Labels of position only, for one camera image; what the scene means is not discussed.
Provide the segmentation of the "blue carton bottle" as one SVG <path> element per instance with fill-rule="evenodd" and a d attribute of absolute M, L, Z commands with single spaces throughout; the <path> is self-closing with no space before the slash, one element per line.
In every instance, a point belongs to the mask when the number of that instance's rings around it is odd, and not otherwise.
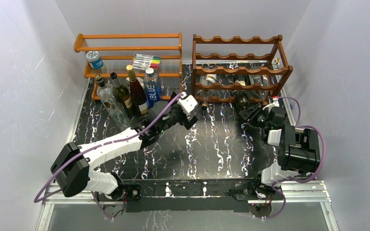
<path fill-rule="evenodd" d="M 162 100 L 162 89 L 159 74 L 154 68 L 147 68 L 143 78 L 145 92 L 148 98 L 149 107 Z"/>

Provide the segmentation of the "green wine bottle white neck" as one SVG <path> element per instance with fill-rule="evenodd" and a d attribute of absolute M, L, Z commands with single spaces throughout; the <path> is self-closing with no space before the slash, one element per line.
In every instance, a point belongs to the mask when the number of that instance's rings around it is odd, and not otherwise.
<path fill-rule="evenodd" d="M 113 96 L 122 103 L 125 112 L 129 119 L 134 116 L 134 105 L 131 100 L 131 95 L 128 88 L 122 85 L 118 79 L 118 75 L 115 72 L 110 74 Z"/>

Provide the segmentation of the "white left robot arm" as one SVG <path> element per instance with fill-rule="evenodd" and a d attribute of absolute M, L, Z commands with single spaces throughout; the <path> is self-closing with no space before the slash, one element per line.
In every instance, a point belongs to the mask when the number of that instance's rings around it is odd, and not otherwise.
<path fill-rule="evenodd" d="M 73 197 L 82 191 L 92 191 L 119 200 L 129 192 L 128 186 L 112 172 L 99 172 L 95 168 L 123 154 L 136 152 L 155 143 L 160 134 L 176 124 L 190 129 L 197 122 L 191 113 L 197 102 L 179 100 L 170 105 L 159 102 L 151 110 L 135 120 L 122 132 L 96 142 L 77 145 L 65 144 L 52 164 L 52 179 L 65 197 Z"/>

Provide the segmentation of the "clear square liquor bottle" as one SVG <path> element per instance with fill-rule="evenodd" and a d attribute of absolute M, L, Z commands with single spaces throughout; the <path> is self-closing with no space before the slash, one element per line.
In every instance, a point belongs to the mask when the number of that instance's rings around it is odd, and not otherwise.
<path fill-rule="evenodd" d="M 118 110 L 117 101 L 112 94 L 111 85 L 106 83 L 100 74 L 95 75 L 95 81 L 98 84 L 97 96 L 110 114 Z"/>

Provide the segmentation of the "clear bottle neck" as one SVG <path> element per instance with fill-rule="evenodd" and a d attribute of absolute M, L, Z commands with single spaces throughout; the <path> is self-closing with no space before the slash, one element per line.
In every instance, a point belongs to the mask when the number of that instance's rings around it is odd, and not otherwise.
<path fill-rule="evenodd" d="M 116 122 L 116 125 L 121 131 L 126 130 L 131 126 L 131 122 L 121 103 L 117 101 L 109 101 L 108 112 Z"/>

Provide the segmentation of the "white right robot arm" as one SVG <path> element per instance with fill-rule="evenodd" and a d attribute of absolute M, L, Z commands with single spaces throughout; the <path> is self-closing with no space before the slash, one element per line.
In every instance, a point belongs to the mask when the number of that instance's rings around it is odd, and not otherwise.
<path fill-rule="evenodd" d="M 266 112 L 259 103 L 251 104 L 238 114 L 248 128 L 260 130 L 263 142 L 277 149 L 276 161 L 261 171 L 260 181 L 252 186 L 256 198 L 265 199 L 272 184 L 279 186 L 282 180 L 316 172 L 321 163 L 316 132 L 289 125 L 285 109 L 277 106 Z"/>

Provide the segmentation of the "dark wine bottle black neck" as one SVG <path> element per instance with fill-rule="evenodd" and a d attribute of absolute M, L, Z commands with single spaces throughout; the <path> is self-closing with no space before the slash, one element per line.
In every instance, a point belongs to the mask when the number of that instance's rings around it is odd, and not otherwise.
<path fill-rule="evenodd" d="M 239 110 L 246 110 L 251 104 L 251 97 L 246 90 L 235 90 L 235 103 Z"/>

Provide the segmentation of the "dark red bottle gold cap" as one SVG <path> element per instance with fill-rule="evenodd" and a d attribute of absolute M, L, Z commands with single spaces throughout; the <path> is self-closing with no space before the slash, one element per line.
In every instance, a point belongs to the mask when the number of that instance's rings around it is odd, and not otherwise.
<path fill-rule="evenodd" d="M 127 65 L 126 71 L 130 80 L 130 94 L 132 102 L 138 108 L 139 114 L 145 115 L 149 111 L 149 103 L 146 93 L 136 77 L 133 66 Z"/>

